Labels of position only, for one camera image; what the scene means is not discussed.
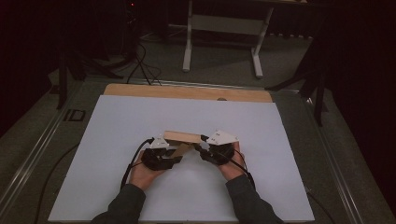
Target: gray floor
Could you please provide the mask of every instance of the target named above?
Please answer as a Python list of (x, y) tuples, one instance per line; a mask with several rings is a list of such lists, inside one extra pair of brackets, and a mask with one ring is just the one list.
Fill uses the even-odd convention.
[[(189, 73), (181, 70), (183, 34), (172, 36), (166, 43), (142, 40), (147, 50), (144, 62), (161, 68), (158, 79), (163, 85), (263, 89), (291, 77), (310, 44), (309, 40), (301, 38), (267, 37), (260, 54), (265, 77), (257, 79), (248, 47), (254, 44), (254, 40), (247, 38), (243, 44), (227, 45), (223, 41), (209, 43), (200, 35), (194, 39)], [(142, 49), (139, 49), (139, 55), (143, 55)], [(35, 144), (40, 141), (44, 144), (41, 159), (33, 172), (26, 176), (21, 192), (14, 194), (3, 223), (33, 223), (39, 194), (51, 167), (67, 149), (79, 142), (97, 98), (106, 85), (125, 82), (133, 68), (134, 64), (115, 71), (125, 76), (123, 80), (90, 73), (85, 82), (70, 83), (70, 101), (65, 108), (86, 110), (88, 114), (82, 122), (62, 121), (54, 132), (49, 132), (46, 128), (53, 122), (51, 119), (62, 118), (64, 111), (55, 109), (56, 95), (46, 94), (0, 139), (1, 192), (6, 192), (14, 174), (20, 173), (19, 167), (36, 149)], [(151, 71), (158, 74), (157, 69), (151, 68)], [(57, 71), (50, 76), (56, 82)], [(141, 78), (142, 73), (137, 70), (131, 83), (143, 83)], [(322, 113), (324, 126), (319, 128), (312, 118), (312, 105), (295, 91), (300, 86), (301, 83), (296, 83), (287, 90), (271, 93), (305, 185), (326, 207), (335, 223), (396, 223), (331, 93), (326, 91), (324, 102), (328, 111)], [(40, 139), (42, 133), (50, 133), (51, 139)], [(49, 180), (38, 223), (47, 223), (73, 154), (68, 154), (61, 161)], [(309, 199), (316, 218), (313, 223), (331, 223), (318, 204)]]

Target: sleeve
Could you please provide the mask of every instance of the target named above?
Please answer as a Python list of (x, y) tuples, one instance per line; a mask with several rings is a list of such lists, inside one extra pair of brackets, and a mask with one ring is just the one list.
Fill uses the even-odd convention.
[(146, 194), (135, 185), (125, 185), (108, 206), (108, 210), (96, 216), (91, 224), (137, 223)]
[(228, 181), (226, 187), (233, 202), (233, 210), (240, 223), (284, 223), (276, 216), (271, 204), (260, 198), (245, 175)]

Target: person's left hand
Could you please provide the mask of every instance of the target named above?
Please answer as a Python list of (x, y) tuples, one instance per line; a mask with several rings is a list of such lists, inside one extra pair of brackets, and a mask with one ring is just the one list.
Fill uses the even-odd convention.
[[(134, 165), (142, 162), (143, 153), (144, 150), (140, 151), (137, 161), (134, 163)], [(152, 171), (145, 164), (141, 163), (132, 168), (129, 183), (142, 190), (146, 190), (149, 188), (154, 179), (164, 172), (165, 170)]]

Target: wire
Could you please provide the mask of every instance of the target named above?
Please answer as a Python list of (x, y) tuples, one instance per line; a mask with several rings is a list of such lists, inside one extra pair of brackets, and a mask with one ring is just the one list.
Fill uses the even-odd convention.
[(125, 174), (122, 177), (122, 181), (121, 181), (121, 185), (120, 185), (120, 189), (122, 189), (125, 186), (126, 183), (126, 179), (128, 178), (129, 172), (131, 172), (131, 169), (134, 168), (136, 165), (142, 163), (138, 163), (134, 165), (134, 160), (136, 160), (137, 155), (139, 155), (140, 150), (142, 149), (142, 147), (146, 144), (149, 143), (151, 144), (152, 141), (154, 141), (154, 138), (150, 138), (150, 139), (146, 139), (142, 144), (140, 144), (140, 146), (137, 148), (136, 152), (134, 153), (134, 157), (131, 160), (131, 163), (128, 164), (128, 167), (126, 168)]
[(45, 193), (45, 191), (46, 191), (47, 184), (48, 184), (49, 181), (50, 181), (50, 177), (52, 176), (53, 171), (54, 171), (55, 168), (58, 166), (59, 162), (61, 162), (61, 160), (62, 160), (65, 156), (67, 156), (67, 154), (69, 154), (69, 153), (72, 152), (74, 149), (76, 149), (76, 148), (78, 147), (78, 145), (79, 145), (79, 143), (77, 143), (75, 146), (69, 148), (69, 149), (62, 155), (62, 157), (61, 157), (59, 160), (56, 161), (56, 163), (52, 166), (51, 170), (49, 171), (49, 175), (47, 176), (47, 179), (46, 179), (46, 181), (45, 181), (44, 187), (43, 187), (43, 189), (41, 190), (41, 193), (40, 193), (40, 199), (38, 200), (38, 207), (37, 207), (37, 211), (35, 212), (35, 222), (34, 222), (34, 223), (37, 223), (37, 221), (38, 221), (38, 217), (39, 217), (39, 215), (40, 215), (41, 203), (43, 202), (43, 198), (44, 198), (44, 193)]
[[(140, 46), (145, 52), (147, 52), (146, 48), (145, 48), (142, 44), (139, 43), (139, 46)], [(161, 86), (161, 85), (162, 85), (162, 84), (161, 84), (161, 81), (158, 79), (158, 77), (160, 76), (160, 74), (161, 74), (161, 72), (162, 72), (161, 69), (158, 68), (158, 67), (154, 67), (154, 66), (151, 66), (151, 65), (148, 65), (148, 64), (144, 63), (144, 62), (143, 62), (143, 59), (142, 59), (141, 61), (142, 61), (142, 64), (146, 66), (146, 69), (148, 70), (148, 72), (149, 72), (149, 73), (151, 74), (151, 76), (153, 77), (153, 79), (152, 79), (151, 82), (154, 82), (154, 80), (157, 80), (158, 83), (159, 83), (160, 86)], [(152, 68), (154, 68), (154, 69), (157, 69), (157, 70), (159, 71), (159, 74), (158, 74), (158, 75), (152, 74), (152, 72), (149, 70), (149, 67), (152, 67)]]
[(326, 215), (329, 217), (332, 224), (335, 224), (334, 218), (332, 218), (332, 215), (330, 215), (329, 211), (327, 211), (327, 209), (323, 206), (323, 204), (311, 192), (308, 191), (306, 194), (309, 197), (311, 197), (320, 206), (320, 208), (323, 210), (323, 212), (325, 212)]
[(223, 154), (221, 154), (221, 153), (219, 153), (219, 152), (217, 152), (217, 151), (214, 151), (214, 152), (215, 152), (216, 154), (220, 155), (221, 157), (227, 159), (228, 161), (232, 162), (232, 163), (233, 163), (234, 165), (236, 165), (237, 167), (239, 167), (239, 168), (247, 175), (247, 178), (248, 178), (248, 180), (250, 181), (251, 186), (252, 186), (254, 189), (256, 189), (256, 184), (254, 183), (253, 176), (252, 176), (251, 173), (248, 171), (248, 168), (246, 167), (246, 163), (245, 163), (245, 158), (242, 157), (242, 154), (241, 154), (240, 152), (238, 152), (238, 153), (241, 155), (242, 161), (244, 162), (246, 168), (242, 167), (240, 164), (238, 164), (238, 162), (234, 161), (233, 159), (230, 159), (230, 158), (224, 156)]
[(131, 74), (128, 76), (128, 78), (127, 78), (127, 80), (126, 80), (126, 84), (129, 83), (129, 80), (130, 80), (131, 77), (134, 75), (134, 72), (136, 71), (136, 69), (137, 69), (139, 66), (141, 66), (141, 63), (143, 62), (143, 60), (145, 59), (145, 57), (146, 57), (146, 48), (143, 47), (143, 56), (142, 56), (142, 60), (139, 61), (139, 60), (137, 59), (138, 56), (137, 56), (137, 53), (136, 53), (136, 59), (137, 59), (138, 63), (137, 63), (137, 65), (136, 65), (136, 67), (134, 68), (134, 70), (132, 70)]
[(137, 56), (136, 56), (136, 59), (137, 59), (137, 61), (139, 62), (140, 70), (142, 70), (143, 76), (145, 77), (147, 83), (148, 83), (149, 85), (151, 85), (151, 82), (149, 82), (149, 78), (148, 78), (148, 76), (146, 75), (145, 69), (144, 69), (144, 67), (142, 66), (143, 60), (140, 60), (140, 58), (137, 57)]

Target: white table surface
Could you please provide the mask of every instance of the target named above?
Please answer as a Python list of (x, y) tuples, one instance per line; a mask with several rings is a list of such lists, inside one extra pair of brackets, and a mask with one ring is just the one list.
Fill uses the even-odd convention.
[[(280, 218), (314, 220), (276, 104), (102, 95), (49, 221), (90, 221), (105, 212), (144, 140), (164, 131), (215, 130), (238, 136), (257, 191)], [(146, 192), (139, 220), (236, 221), (225, 182), (191, 150)]]

